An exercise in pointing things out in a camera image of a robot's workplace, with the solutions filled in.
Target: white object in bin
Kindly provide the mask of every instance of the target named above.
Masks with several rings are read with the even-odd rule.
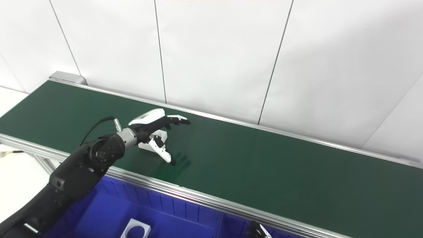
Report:
[[[142,238],[147,238],[150,234],[151,226],[131,218],[131,220],[129,220],[128,224],[126,225],[126,228],[122,233],[121,238],[126,238],[129,231],[134,227],[142,227],[144,229],[144,236]]]
[[[164,131],[164,130],[156,130],[155,132],[153,132],[152,136],[160,136],[162,138],[162,142],[164,143],[166,141],[166,139],[168,138],[168,132]],[[146,149],[152,152],[156,152],[150,144],[144,144],[144,143],[139,143],[138,147],[141,149]]]

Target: wall panel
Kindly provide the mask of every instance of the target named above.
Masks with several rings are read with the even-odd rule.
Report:
[[[422,11],[295,0],[260,124],[361,148],[423,73]]]
[[[290,5],[157,1],[168,103],[257,123]]]
[[[0,52],[26,92],[55,71],[79,74],[49,1],[0,1],[0,32]]]
[[[89,85],[164,102],[154,0],[52,0]]]

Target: blue plastic crate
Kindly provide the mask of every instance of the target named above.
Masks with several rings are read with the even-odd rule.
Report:
[[[131,218],[151,226],[149,238],[246,238],[249,223],[240,217],[104,177],[90,194],[71,206],[45,238],[119,238]],[[273,238],[300,238],[266,228]],[[132,230],[128,238],[141,237],[142,229]]]

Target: robotic arm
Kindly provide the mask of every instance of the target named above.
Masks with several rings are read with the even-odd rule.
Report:
[[[128,127],[116,134],[104,135],[79,146],[50,175],[44,189],[0,223],[0,238],[39,238],[44,235],[134,145],[148,143],[156,147],[154,150],[162,158],[174,165],[176,161],[166,151],[165,145],[157,136],[152,136],[162,127],[170,129],[170,124],[191,123],[183,116],[166,116],[163,109],[154,109],[132,120]]]

